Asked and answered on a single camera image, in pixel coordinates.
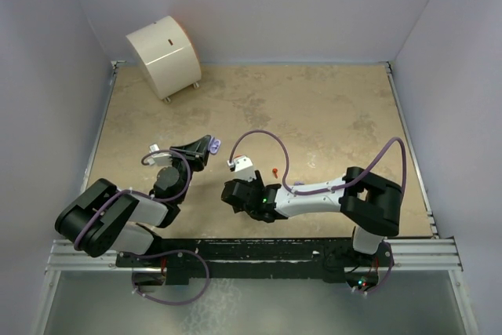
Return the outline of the lilac earbud charging case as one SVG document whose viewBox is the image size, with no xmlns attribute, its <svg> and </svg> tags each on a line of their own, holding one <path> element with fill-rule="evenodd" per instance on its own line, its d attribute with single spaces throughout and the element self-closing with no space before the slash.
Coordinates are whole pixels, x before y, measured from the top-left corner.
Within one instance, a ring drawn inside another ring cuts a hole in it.
<svg viewBox="0 0 502 335">
<path fill-rule="evenodd" d="M 215 137 L 212 137 L 209 142 L 209 145 L 208 145 L 209 153 L 211 155 L 216 155 L 220 150 L 220 146 L 221 146 L 221 140 L 217 139 Z"/>
</svg>

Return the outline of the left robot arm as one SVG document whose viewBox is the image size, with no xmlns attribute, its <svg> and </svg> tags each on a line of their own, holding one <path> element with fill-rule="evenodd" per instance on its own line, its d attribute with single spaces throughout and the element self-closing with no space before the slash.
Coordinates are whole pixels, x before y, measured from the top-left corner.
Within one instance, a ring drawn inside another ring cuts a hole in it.
<svg viewBox="0 0 502 335">
<path fill-rule="evenodd" d="M 54 224 L 56 232 L 91 257 L 112 249 L 133 253 L 144 266 L 158 263 L 162 248 L 154 242 L 158 236 L 146 226 L 163 229 L 174 222 L 193 174 L 203 171 L 209 156 L 219 149 L 220 140 L 210 135 L 164 150 L 151 145 L 140 163 L 160 170 L 148 193 L 120 189 L 100 178 L 61 212 Z"/>
</svg>

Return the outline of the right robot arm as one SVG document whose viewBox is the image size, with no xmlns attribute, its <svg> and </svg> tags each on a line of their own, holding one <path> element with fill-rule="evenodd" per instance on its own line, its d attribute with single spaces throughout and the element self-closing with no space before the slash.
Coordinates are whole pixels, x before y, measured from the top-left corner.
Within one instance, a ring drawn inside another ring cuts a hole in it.
<svg viewBox="0 0 502 335">
<path fill-rule="evenodd" d="M 236 212 L 266 223 L 311 213 L 342 213 L 355 223 L 349 257 L 357 265 L 367 265 L 377 255 L 386 237 L 399 233 L 403 185 L 349 167 L 335 180 L 319 184 L 265 185 L 259 171 L 249 180 L 236 177 L 224 184 L 221 200 Z"/>
</svg>

